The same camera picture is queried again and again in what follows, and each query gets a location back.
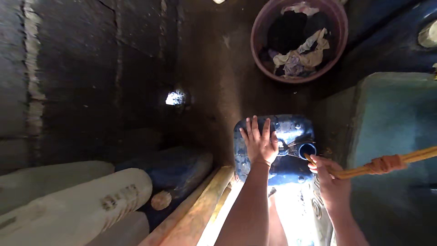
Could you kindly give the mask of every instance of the wrist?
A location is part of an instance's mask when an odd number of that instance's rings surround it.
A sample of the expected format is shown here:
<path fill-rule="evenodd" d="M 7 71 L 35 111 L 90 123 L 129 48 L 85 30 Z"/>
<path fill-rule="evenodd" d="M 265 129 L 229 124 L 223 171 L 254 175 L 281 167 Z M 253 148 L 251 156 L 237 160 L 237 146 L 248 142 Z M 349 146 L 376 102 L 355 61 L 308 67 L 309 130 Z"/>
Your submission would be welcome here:
<path fill-rule="evenodd" d="M 271 163 L 266 160 L 254 160 L 253 162 L 251 162 L 250 168 L 252 169 L 254 167 L 265 167 L 270 169 L 270 165 Z"/>
<path fill-rule="evenodd" d="M 349 203 L 332 204 L 325 206 L 325 208 L 330 217 L 344 216 L 345 214 L 352 215 Z"/>

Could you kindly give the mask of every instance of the finger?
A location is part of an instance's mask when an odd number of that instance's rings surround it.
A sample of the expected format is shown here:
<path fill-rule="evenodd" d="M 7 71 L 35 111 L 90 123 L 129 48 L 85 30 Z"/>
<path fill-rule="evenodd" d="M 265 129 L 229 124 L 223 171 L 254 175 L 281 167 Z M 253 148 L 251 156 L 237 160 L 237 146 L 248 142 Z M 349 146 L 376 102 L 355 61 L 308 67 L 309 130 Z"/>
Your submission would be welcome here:
<path fill-rule="evenodd" d="M 266 121 L 264 122 L 262 138 L 264 141 L 270 142 L 270 119 L 269 118 L 267 118 Z"/>
<path fill-rule="evenodd" d="M 242 136 L 243 139 L 244 139 L 244 143 L 245 143 L 246 146 L 247 146 L 247 145 L 249 144 L 249 138 L 248 138 L 247 134 L 244 132 L 244 129 L 241 128 L 241 127 L 240 127 L 240 133 L 241 133 L 241 136 Z"/>
<path fill-rule="evenodd" d="M 252 134 L 254 140 L 260 139 L 260 130 L 258 129 L 258 117 L 256 115 L 253 116 L 252 120 Z"/>
<path fill-rule="evenodd" d="M 279 151 L 279 142 L 277 140 L 276 131 L 272 134 L 272 147 L 275 152 Z"/>
<path fill-rule="evenodd" d="M 308 167 L 310 169 L 317 169 L 317 167 L 314 164 L 312 164 L 312 163 L 308 163 Z"/>
<path fill-rule="evenodd" d="M 253 140 L 252 126 L 250 125 L 249 117 L 246 118 L 246 129 L 247 129 L 247 137 L 249 138 L 249 141 Z"/>
<path fill-rule="evenodd" d="M 335 161 L 329 160 L 320 156 L 311 155 L 311 159 L 317 163 L 318 161 L 321 162 L 324 166 L 330 167 L 332 170 L 335 171 L 343 171 L 343 168 Z"/>
<path fill-rule="evenodd" d="M 317 166 L 317 173 L 319 175 L 320 183 L 327 184 L 329 182 L 332 182 L 332 177 L 329 174 L 328 170 L 326 169 L 326 166 L 323 164 L 323 162 L 321 160 L 316 162 L 316 166 Z"/>

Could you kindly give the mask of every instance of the clothes pile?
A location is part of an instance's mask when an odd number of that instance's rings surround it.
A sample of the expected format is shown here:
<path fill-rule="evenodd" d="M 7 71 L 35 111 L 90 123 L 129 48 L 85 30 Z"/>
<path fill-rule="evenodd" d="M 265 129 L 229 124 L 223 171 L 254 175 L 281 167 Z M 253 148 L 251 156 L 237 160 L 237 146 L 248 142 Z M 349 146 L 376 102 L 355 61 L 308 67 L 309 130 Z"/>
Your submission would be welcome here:
<path fill-rule="evenodd" d="M 335 57 L 330 29 L 327 15 L 306 2 L 284 7 L 268 30 L 260 60 L 277 76 L 308 77 Z"/>

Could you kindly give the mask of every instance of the light shining through hole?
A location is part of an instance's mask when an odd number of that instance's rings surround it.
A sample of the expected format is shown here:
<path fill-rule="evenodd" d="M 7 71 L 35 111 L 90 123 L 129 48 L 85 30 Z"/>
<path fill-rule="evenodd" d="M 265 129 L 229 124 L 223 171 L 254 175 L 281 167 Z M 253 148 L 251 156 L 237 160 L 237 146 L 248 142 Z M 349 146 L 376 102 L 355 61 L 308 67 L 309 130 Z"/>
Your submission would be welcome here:
<path fill-rule="evenodd" d="M 185 103 L 185 93 L 176 90 L 168 94 L 165 104 L 167 105 L 180 105 Z"/>

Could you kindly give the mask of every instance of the dirt floor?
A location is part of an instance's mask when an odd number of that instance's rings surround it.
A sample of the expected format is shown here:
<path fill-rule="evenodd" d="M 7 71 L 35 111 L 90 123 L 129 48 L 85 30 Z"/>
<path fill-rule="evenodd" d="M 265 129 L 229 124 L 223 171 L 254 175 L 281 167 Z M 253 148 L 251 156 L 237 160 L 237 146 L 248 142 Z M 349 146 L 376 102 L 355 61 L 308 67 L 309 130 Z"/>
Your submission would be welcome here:
<path fill-rule="evenodd" d="M 234 164 L 232 131 L 252 115 L 305 114 L 306 86 L 267 78 L 250 51 L 252 24 L 267 0 L 181 1 L 176 79 L 192 96 L 174 136 Z"/>

